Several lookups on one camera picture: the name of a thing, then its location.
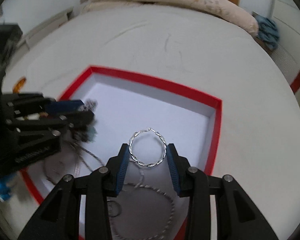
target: blue cloth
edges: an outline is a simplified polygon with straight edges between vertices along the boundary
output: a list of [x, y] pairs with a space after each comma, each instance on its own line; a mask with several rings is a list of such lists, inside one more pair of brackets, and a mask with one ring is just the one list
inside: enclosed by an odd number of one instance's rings
[[269, 49], [276, 49], [280, 39], [276, 23], [273, 20], [260, 15], [257, 15], [255, 18], [259, 24], [257, 38], [262, 40]]

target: small ring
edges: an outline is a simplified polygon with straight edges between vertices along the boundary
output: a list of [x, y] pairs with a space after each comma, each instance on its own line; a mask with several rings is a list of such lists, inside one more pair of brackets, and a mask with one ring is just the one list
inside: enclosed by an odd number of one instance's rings
[[113, 214], [108, 214], [109, 217], [115, 218], [115, 217], [121, 215], [121, 213], [122, 213], [122, 207], [121, 207], [121, 205], [120, 205], [117, 201], [114, 201], [114, 200], [107, 200], [107, 203], [110, 203], [110, 202], [115, 203], [115, 204], [117, 205], [117, 207], [118, 207], [118, 213], [115, 214], [115, 215], [113, 215]]
[[[133, 152], [132, 152], [132, 143], [133, 143], [134, 138], [136, 136], [138, 136], [140, 133], [149, 132], [149, 131], [154, 132], [160, 138], [160, 140], [163, 143], [164, 152], [163, 152], [160, 160], [158, 160], [156, 163], [145, 164], [144, 162], [139, 161], [138, 158], [133, 154]], [[165, 158], [165, 156], [167, 155], [167, 143], [166, 143], [165, 139], [163, 138], [163, 136], [160, 133], [158, 133], [157, 131], [153, 130], [152, 128], [148, 128], [148, 129], [145, 129], [145, 130], [140, 130], [139, 132], [135, 132], [132, 135], [132, 137], [129, 140], [129, 152], [130, 152], [130, 156], [131, 156], [132, 160], [134, 160], [140, 166], [153, 167], [153, 166], [156, 166], [156, 165], [160, 164], [163, 161], [163, 159]]]

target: silver twisted hoop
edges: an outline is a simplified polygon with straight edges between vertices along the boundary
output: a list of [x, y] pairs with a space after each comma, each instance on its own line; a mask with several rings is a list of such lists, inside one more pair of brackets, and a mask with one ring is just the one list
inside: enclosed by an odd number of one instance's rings
[[[156, 163], [145, 164], [144, 162], [139, 161], [138, 158], [133, 154], [133, 152], [132, 152], [132, 143], [133, 143], [134, 138], [137, 137], [140, 133], [149, 132], [149, 131], [154, 132], [160, 138], [160, 140], [163, 143], [164, 152], [162, 153], [162, 156], [161, 156], [160, 160], [158, 160]], [[166, 143], [165, 139], [163, 138], [163, 136], [160, 133], [153, 130], [152, 128], [148, 128], [148, 129], [140, 130], [139, 132], [135, 132], [132, 135], [132, 137], [129, 140], [129, 152], [130, 152], [130, 156], [131, 156], [132, 160], [134, 160], [140, 166], [153, 167], [153, 166], [156, 166], [156, 165], [160, 164], [163, 161], [163, 159], [165, 158], [165, 156], [167, 155], [167, 143]]]

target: orange object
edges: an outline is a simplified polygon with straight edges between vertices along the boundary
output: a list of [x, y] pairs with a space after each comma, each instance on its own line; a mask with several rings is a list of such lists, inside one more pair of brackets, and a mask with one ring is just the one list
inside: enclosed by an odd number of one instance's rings
[[21, 88], [23, 88], [23, 86], [25, 85], [26, 81], [27, 81], [26, 77], [20, 78], [19, 81], [13, 86], [12, 92], [15, 94], [19, 93]]

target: silver screw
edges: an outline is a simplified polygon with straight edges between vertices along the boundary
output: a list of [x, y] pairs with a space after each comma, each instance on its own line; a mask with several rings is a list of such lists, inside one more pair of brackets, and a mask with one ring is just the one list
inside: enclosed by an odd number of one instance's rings
[[66, 182], [71, 181], [71, 179], [72, 179], [72, 175], [70, 175], [70, 174], [67, 174], [67, 175], [63, 176], [63, 180], [66, 181]]
[[189, 171], [190, 173], [196, 173], [196, 172], [198, 171], [198, 169], [197, 169], [196, 167], [189, 167], [189, 168], [188, 168], [188, 171]]
[[61, 135], [61, 132], [58, 131], [58, 130], [53, 130], [53, 131], [52, 131], [52, 134], [53, 134], [54, 136], [60, 136], [60, 135]]
[[100, 167], [100, 168], [99, 168], [99, 172], [100, 172], [101, 174], [105, 174], [105, 173], [107, 173], [107, 172], [108, 172], [108, 168], [107, 168], [107, 167], [105, 167], [105, 166], [103, 166], [103, 167]]
[[225, 175], [223, 178], [224, 178], [225, 181], [227, 181], [227, 182], [233, 181], [233, 177], [232, 177], [231, 175]]

